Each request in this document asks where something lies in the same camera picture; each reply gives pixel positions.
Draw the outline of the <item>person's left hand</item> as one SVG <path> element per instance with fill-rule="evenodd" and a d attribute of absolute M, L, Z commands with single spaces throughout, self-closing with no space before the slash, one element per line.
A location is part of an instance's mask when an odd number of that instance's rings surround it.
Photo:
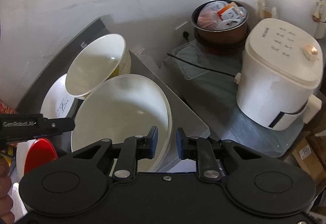
<path fill-rule="evenodd" d="M 9 173 L 9 164 L 7 163 L 6 159 L 1 157 L 1 221 L 3 223 L 14 223 L 15 216 L 11 212 L 13 207 L 12 198 L 8 195 L 11 187 L 12 182 L 8 175 Z"/>

